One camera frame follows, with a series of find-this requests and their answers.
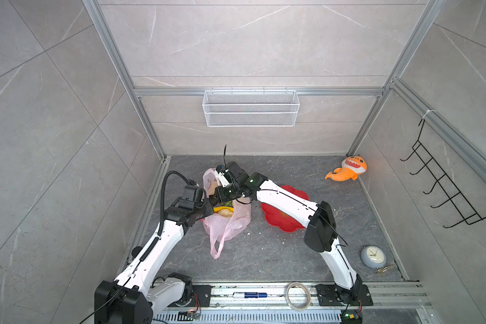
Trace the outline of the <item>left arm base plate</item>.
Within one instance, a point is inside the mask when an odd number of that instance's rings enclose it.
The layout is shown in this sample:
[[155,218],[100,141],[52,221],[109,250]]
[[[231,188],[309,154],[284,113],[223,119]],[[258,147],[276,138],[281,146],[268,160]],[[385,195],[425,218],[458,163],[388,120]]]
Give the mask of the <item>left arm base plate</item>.
[[210,285],[186,286],[182,298],[175,302],[175,304],[180,307],[196,308],[197,305],[207,307],[211,302],[212,288]]

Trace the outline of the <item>pink plastic bag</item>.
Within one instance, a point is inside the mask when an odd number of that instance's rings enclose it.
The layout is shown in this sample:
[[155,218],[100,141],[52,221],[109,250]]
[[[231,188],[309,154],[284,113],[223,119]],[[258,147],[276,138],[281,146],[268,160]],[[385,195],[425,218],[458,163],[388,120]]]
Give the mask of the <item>pink plastic bag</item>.
[[251,204],[243,205],[232,201],[222,206],[232,207],[233,216],[222,217],[214,212],[213,215],[201,220],[209,236],[210,254],[214,259],[220,257],[224,244],[242,233],[251,222]]

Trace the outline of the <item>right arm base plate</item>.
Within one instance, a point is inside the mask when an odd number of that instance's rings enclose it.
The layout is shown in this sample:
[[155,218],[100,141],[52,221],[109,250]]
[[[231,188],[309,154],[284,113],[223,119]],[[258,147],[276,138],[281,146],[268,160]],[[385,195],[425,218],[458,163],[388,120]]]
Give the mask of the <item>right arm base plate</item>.
[[369,288],[361,285],[359,290],[346,290],[336,285],[315,286],[320,306],[373,306]]

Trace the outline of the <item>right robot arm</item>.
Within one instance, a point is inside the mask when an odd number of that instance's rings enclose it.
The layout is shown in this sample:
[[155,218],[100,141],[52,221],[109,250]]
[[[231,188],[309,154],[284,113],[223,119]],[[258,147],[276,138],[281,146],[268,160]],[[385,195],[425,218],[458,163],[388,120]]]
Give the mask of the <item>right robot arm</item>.
[[234,161],[207,170],[205,184],[212,205],[249,198],[275,207],[300,223],[305,229],[305,244],[322,256],[331,271],[337,297],[344,303],[359,300],[363,281],[342,250],[332,208],[327,202],[297,197],[263,174],[248,175]]

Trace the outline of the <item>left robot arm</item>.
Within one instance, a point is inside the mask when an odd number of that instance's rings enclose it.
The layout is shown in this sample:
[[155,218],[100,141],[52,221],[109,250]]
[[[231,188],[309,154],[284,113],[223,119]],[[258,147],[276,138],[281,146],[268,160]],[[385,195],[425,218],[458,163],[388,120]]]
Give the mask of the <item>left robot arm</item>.
[[197,220],[213,214],[205,190],[187,185],[163,213],[164,221],[129,266],[94,292],[95,323],[151,323],[154,315],[174,302],[188,302],[192,283],[188,276],[171,274],[153,282],[171,250]]

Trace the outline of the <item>red flower-shaped bowl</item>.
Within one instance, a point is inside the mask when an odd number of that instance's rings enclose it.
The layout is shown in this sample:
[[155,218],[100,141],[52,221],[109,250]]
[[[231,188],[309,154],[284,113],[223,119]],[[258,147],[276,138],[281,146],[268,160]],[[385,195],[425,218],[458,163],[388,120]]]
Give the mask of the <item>red flower-shaped bowl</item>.
[[[302,190],[297,190],[292,186],[284,185],[281,186],[284,190],[288,191],[296,195],[297,197],[303,198],[305,200],[309,200],[309,196]],[[261,209],[265,213],[265,219],[269,225],[278,227],[283,232],[293,233],[298,229],[303,229],[304,226],[291,217],[289,214],[284,213],[283,211],[268,205],[266,203],[261,203]]]

